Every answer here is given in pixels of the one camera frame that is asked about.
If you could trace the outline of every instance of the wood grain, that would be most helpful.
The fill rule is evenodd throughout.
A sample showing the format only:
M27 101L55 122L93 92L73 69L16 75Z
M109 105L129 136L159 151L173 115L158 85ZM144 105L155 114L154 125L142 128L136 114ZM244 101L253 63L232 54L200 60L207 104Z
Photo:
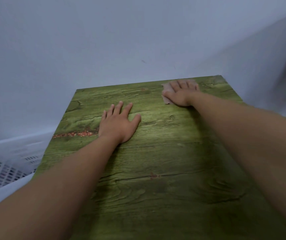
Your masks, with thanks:
M221 76L194 79L242 102ZM130 118L140 112L142 122L113 153L72 239L286 239L283 219L200 115L164 104L162 83L76 91L36 174L97 138L112 103L133 102Z

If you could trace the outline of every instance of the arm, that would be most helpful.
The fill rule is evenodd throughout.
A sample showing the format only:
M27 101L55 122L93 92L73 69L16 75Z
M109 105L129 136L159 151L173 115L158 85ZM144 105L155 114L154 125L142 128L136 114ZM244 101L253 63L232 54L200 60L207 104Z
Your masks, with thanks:
M0 239L62 239L93 193L118 144L134 134L141 116L128 120L132 104L104 111L98 139L43 173L0 203Z
M163 96L193 106L286 218L286 118L202 93L186 80L171 85L175 92Z

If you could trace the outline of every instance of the green wooden board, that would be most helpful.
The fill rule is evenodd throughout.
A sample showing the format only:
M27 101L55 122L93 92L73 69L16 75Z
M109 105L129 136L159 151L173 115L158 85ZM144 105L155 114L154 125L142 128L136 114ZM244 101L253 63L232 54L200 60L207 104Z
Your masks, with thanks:
M242 103L222 76L203 92ZM283 219L192 108L165 105L166 81L78 89L39 174L97 138L104 109L133 102L133 138L113 153L72 239L286 239Z

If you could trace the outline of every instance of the white plastic basket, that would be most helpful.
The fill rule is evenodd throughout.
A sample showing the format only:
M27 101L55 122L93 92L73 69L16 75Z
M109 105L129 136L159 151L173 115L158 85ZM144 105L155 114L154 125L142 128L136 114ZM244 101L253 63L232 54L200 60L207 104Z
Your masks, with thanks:
M0 187L35 172L52 135L48 132L0 141Z

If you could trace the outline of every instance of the hand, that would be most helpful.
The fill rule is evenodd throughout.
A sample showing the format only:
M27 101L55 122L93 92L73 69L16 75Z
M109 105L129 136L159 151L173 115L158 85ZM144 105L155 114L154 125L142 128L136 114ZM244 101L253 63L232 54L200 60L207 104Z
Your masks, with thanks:
M128 116L133 104L129 103L120 113L122 106L123 102L120 101L116 106L112 104L107 112L104 110L98 136L113 137L119 144L128 141L133 136L141 122L141 115L137 114L132 121L129 121Z
M178 80L170 82L174 92L163 92L162 95L180 106L190 106L193 95L200 92L198 84L190 80Z

